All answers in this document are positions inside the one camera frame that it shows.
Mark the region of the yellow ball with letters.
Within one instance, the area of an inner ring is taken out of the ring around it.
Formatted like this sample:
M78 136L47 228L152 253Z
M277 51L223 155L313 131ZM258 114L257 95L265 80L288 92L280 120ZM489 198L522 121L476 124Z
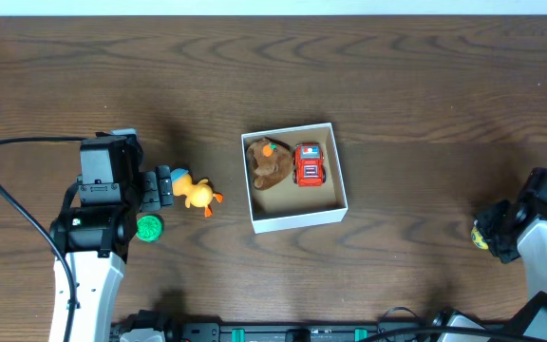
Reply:
M474 243L474 245L476 247L478 247L479 249L482 249L482 250L488 250L489 249L487 242L484 240L483 236L481 235L481 233L480 233L480 231L479 231L479 229L476 225L474 225L472 227L471 239L472 239L472 242Z

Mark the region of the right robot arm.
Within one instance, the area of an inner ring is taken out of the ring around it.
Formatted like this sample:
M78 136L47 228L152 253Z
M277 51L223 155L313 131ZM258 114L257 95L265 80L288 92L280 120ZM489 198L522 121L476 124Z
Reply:
M547 168L531 171L514 202L502 200L477 214L471 237L503 264L523 262L529 300L499 328L457 311L441 313L433 324L547 341Z

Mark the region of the brown plush bear toy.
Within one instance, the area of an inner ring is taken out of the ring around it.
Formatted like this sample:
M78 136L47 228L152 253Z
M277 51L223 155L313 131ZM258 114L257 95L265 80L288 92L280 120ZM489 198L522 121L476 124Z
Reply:
M255 190L268 190L292 172L292 153L284 145L263 138L247 148L247 162Z

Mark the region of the orange duck toy blue cap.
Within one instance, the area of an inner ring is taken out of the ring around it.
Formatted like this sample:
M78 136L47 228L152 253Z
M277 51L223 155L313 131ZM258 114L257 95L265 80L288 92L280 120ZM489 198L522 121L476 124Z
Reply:
M215 192L209 185L207 178L194 182L187 169L174 169L171 172L171 182L173 195L175 197L185 196L185 207L202 208L206 218L213 215L211 202L215 200L222 203L224 200L223 195Z

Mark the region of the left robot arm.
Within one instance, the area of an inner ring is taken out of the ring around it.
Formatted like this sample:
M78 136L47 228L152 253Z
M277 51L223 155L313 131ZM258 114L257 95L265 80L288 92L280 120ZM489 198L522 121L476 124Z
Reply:
M50 236L54 262L52 341L106 341L128 247L140 213L173 204L171 170L142 172L133 129L99 133L80 145L81 173L67 189Z

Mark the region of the red toy truck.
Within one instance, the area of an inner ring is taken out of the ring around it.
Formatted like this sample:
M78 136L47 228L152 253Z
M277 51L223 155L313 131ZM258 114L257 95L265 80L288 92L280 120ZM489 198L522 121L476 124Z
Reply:
M293 182L299 187L320 187L326 180L324 152L316 142L298 144L293 154Z

